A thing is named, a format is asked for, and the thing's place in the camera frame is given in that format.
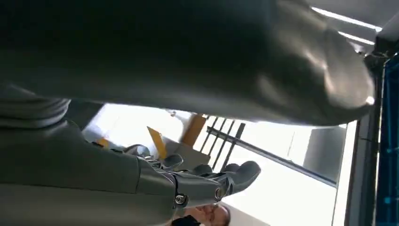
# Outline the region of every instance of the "wall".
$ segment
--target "wall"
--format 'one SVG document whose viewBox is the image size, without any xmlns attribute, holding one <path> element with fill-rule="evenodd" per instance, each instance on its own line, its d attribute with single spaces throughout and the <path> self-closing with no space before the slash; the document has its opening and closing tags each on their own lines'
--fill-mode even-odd
<svg viewBox="0 0 399 226">
<path fill-rule="evenodd" d="M 244 225 L 269 226 L 267 223 L 264 223 L 226 203 L 222 203 L 222 205 L 226 206 L 230 210 L 231 213 L 230 226 L 244 226 Z"/>
<path fill-rule="evenodd" d="M 176 111 L 172 117 L 165 109 L 105 104 L 83 130 L 83 135 L 88 141 L 105 138 L 110 141 L 110 148 L 142 144 L 157 156 L 147 126 L 173 141 L 179 141 L 190 125 L 191 115 Z"/>
</svg>

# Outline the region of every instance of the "fluorescent light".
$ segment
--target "fluorescent light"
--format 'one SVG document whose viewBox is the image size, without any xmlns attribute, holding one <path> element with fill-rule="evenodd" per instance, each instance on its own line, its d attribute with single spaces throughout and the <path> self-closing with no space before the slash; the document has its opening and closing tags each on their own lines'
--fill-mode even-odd
<svg viewBox="0 0 399 226">
<path fill-rule="evenodd" d="M 369 105 L 373 105 L 374 104 L 374 97 L 367 97 L 366 98 L 366 103 L 368 103 Z"/>
<path fill-rule="evenodd" d="M 348 23 L 351 23 L 351 24 L 356 24 L 356 25 L 359 25 L 359 26 L 362 26 L 362 27 L 367 27 L 367 28 L 370 28 L 370 29 L 374 29 L 376 32 L 380 32 L 383 29 L 381 27 L 378 27 L 378 26 L 375 26 L 375 25 L 372 25 L 372 24 L 368 24 L 368 23 L 364 23 L 364 22 L 362 22 L 360 20 L 355 20 L 355 19 L 352 19 L 350 17 L 342 16 L 342 15 L 339 15 L 339 14 L 336 14 L 336 13 L 332 13 L 332 12 L 329 12 L 329 11 L 326 11 L 326 10 L 323 10 L 323 9 L 320 9 L 320 8 L 312 7 L 312 9 L 314 11 L 322 14 L 322 15 L 327 16 L 327 17 L 331 17 L 331 18 L 334 18 L 334 19 L 337 19 L 337 20 L 342 20 L 342 21 L 345 21 L 345 22 L 348 22 Z"/>
<path fill-rule="evenodd" d="M 356 40 L 356 41 L 359 41 L 359 42 L 363 42 L 363 43 L 368 44 L 368 45 L 372 45 L 373 46 L 375 44 L 374 42 L 369 41 L 367 39 L 362 39 L 362 38 L 359 38 L 357 36 L 353 36 L 353 35 L 350 35 L 350 34 L 347 34 L 347 33 L 343 33 L 343 32 L 338 32 L 338 33 L 340 35 L 342 35 L 342 36 L 345 36 L 348 39 L 352 39 L 352 40 Z"/>
</svg>

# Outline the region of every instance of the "bolt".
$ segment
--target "bolt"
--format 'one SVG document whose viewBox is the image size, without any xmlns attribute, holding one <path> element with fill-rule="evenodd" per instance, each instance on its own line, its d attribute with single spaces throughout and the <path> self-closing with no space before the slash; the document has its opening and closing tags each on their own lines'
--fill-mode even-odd
<svg viewBox="0 0 399 226">
<path fill-rule="evenodd" d="M 186 202 L 186 196 L 183 194 L 176 195 L 175 202 L 177 205 L 182 205 L 184 202 Z"/>
<path fill-rule="evenodd" d="M 226 192 L 224 191 L 224 189 L 221 187 L 218 187 L 215 191 L 215 199 L 221 200 L 224 195 L 226 195 Z"/>
</svg>

